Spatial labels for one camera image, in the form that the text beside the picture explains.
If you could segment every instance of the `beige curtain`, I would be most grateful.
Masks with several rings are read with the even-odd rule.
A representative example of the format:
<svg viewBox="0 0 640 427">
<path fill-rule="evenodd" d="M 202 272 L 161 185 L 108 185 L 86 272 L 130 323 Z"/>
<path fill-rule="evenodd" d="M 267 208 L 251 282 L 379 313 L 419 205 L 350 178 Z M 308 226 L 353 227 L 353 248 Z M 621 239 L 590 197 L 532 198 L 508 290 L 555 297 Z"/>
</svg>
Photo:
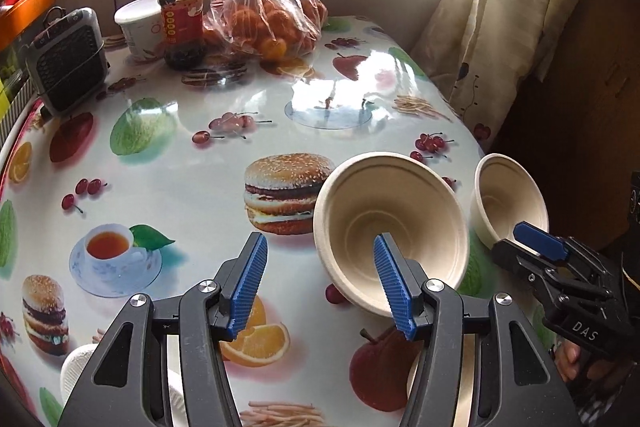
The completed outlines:
<svg viewBox="0 0 640 427">
<path fill-rule="evenodd" d="M 411 55 L 485 150 L 520 81 L 546 75 L 577 1 L 440 1 Z"/>
</svg>

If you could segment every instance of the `white container lid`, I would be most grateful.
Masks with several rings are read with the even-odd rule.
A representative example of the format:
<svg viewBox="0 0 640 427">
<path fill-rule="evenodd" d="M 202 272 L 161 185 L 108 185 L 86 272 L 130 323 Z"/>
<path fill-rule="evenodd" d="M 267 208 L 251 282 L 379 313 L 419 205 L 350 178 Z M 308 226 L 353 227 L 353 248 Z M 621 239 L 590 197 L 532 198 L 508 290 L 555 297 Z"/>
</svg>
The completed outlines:
<svg viewBox="0 0 640 427">
<path fill-rule="evenodd" d="M 117 24 L 130 24 L 160 13 L 158 0 L 135 0 L 120 8 L 113 19 Z"/>
</svg>

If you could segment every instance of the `cherry stem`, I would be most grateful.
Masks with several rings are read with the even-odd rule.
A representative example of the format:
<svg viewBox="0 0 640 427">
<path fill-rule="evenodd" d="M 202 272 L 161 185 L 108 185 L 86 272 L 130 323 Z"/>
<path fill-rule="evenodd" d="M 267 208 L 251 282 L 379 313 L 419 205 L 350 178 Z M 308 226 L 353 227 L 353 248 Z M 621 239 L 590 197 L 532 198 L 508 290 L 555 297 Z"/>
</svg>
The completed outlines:
<svg viewBox="0 0 640 427">
<path fill-rule="evenodd" d="M 367 339 L 371 344 L 377 344 L 378 341 L 376 339 L 374 339 L 370 334 L 369 331 L 367 331 L 365 328 L 362 328 L 360 330 L 360 336 L 364 337 L 365 339 Z"/>
</svg>

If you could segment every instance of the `glass jar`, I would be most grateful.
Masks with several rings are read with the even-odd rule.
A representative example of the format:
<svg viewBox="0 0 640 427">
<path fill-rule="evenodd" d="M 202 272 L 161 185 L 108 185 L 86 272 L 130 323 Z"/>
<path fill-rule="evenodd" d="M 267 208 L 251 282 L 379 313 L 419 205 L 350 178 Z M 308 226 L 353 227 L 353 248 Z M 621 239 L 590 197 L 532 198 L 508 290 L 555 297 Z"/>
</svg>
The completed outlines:
<svg viewBox="0 0 640 427">
<path fill-rule="evenodd" d="M 158 0 L 164 29 L 164 61 L 174 70 L 193 68 L 204 57 L 203 2 L 204 0 Z"/>
</svg>

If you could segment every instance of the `red label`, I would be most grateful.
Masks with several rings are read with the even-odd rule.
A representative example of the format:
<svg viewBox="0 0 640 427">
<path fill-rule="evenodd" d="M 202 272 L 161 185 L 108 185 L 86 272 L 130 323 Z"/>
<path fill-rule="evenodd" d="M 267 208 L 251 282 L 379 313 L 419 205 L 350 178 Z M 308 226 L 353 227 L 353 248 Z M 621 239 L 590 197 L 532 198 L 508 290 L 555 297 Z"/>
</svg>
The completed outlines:
<svg viewBox="0 0 640 427">
<path fill-rule="evenodd" d="M 202 10 L 189 15 L 187 7 L 168 7 L 162 10 L 162 21 L 167 44 L 181 44 L 202 38 Z"/>
</svg>

